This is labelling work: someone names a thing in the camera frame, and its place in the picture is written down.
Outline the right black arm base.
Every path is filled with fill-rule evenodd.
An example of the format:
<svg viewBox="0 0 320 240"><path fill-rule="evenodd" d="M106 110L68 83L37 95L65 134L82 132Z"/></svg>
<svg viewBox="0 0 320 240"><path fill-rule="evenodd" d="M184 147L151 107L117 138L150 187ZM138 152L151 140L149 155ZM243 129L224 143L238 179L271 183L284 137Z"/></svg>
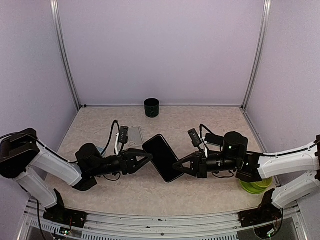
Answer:
<svg viewBox="0 0 320 240"><path fill-rule="evenodd" d="M283 217L283 211L273 205L272 195L275 189L264 193L262 202L257 208L243 210L238 213L242 228L275 221Z"/></svg>

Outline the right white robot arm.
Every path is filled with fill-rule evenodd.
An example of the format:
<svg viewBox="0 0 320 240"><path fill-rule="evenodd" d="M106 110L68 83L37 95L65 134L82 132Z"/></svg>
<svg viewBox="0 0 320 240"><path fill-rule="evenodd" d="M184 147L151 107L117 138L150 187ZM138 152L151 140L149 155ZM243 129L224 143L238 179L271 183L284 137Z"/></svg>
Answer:
<svg viewBox="0 0 320 240"><path fill-rule="evenodd" d="M292 150L258 153L247 150L249 140L236 131L222 138L220 151L199 149L172 165L173 169L197 178L208 172L235 171L235 177L245 183L257 183L278 175L303 171L304 174L279 188L267 191L256 210L256 218L266 222L276 209L282 209L320 187L320 137Z"/></svg>

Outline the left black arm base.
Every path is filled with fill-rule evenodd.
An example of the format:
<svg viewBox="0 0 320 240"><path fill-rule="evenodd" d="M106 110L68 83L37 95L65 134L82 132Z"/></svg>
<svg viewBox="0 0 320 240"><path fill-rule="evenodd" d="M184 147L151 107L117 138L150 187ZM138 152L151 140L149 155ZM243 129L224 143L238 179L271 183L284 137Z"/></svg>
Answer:
<svg viewBox="0 0 320 240"><path fill-rule="evenodd" d="M54 189L54 193L57 202L53 207L45 208L43 218L54 223L83 229L88 214L84 211L66 208L61 194L56 189Z"/></svg>

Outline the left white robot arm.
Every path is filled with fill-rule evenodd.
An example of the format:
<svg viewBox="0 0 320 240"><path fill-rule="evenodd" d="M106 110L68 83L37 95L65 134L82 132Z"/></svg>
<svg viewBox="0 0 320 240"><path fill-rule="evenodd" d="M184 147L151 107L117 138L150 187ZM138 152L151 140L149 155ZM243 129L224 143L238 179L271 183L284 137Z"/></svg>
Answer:
<svg viewBox="0 0 320 240"><path fill-rule="evenodd" d="M76 161L71 162L43 144L33 128L3 135L0 140L0 175L17 182L61 223L70 218L70 211L63 206L60 193L51 190L35 168L86 192L97 185L96 177L131 175L153 158L152 154L134 148L103 157L93 143L86 143L76 152Z"/></svg>

